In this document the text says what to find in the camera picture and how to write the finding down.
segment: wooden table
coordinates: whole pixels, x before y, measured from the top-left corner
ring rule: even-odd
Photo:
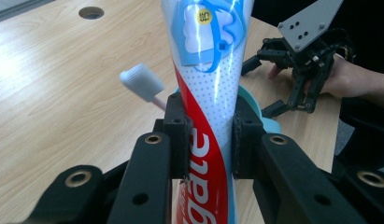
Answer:
[[[100,7],[85,20],[78,12]],[[246,59],[277,28],[252,19]],[[0,22],[0,223],[26,219],[62,171],[91,164],[107,172],[130,158],[135,140],[164,112],[125,89],[122,70],[146,64],[177,86],[160,1],[55,1]],[[290,71],[268,80],[271,63],[241,77],[262,107],[289,96]],[[329,171],[340,101],[319,98],[313,114],[277,118],[319,168]],[[251,181],[237,181],[240,223],[263,222]]]

